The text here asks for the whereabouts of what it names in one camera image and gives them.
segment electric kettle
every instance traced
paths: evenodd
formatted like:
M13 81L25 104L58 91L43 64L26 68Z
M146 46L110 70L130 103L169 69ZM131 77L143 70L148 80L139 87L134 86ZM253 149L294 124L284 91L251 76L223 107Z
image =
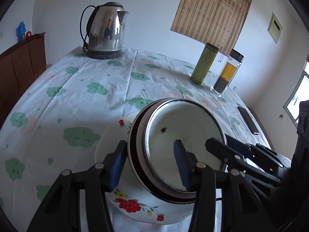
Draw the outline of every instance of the electric kettle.
M86 37L81 32L81 21L87 8L94 7L86 27ZM108 2L100 6L86 7L80 19L80 35L84 42L83 50L91 58L114 59L121 56L125 33L125 20L128 15L120 3Z

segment tablecloth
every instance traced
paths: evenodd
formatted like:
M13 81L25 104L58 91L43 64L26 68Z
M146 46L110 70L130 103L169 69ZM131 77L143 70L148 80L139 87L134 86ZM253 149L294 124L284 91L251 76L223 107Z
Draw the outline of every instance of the tablecloth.
M252 135L228 88L222 97L190 81L194 65L164 55L123 49L114 60L95 60L76 48L47 69L17 102L0 131L0 206L18 231L26 231L50 186L64 169L87 170L108 124L160 98L181 97L206 107L223 132L244 143L269 147L260 131ZM182 231L180 224L133 221L111 208L115 231Z

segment yellow flower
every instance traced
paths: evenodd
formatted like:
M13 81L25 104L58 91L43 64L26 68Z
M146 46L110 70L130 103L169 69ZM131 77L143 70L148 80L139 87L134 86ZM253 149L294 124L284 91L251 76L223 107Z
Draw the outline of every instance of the yellow flower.
M117 198L121 198L121 199L125 199L126 198L126 194L122 191L115 191L114 194L116 195Z

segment electrical panel box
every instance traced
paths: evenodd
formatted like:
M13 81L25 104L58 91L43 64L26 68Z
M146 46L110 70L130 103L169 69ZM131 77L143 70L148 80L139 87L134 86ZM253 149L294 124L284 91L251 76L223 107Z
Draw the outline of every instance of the electrical panel box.
M273 13L271 16L271 21L268 26L268 32L270 33L270 35L272 36L276 44L278 43L281 31L282 31L282 26L279 23L278 18Z

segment floral enamel plate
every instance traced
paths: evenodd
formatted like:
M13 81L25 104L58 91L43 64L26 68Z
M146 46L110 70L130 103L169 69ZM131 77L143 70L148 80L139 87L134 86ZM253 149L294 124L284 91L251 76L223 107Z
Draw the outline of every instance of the floral enamel plate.
M115 151L120 140L128 141L128 134L138 112L112 122L104 131L95 150L95 163ZM106 199L119 211L139 222L173 224L192 215L194 204L178 205L165 202L148 192L137 180L128 159L118 187L106 193Z

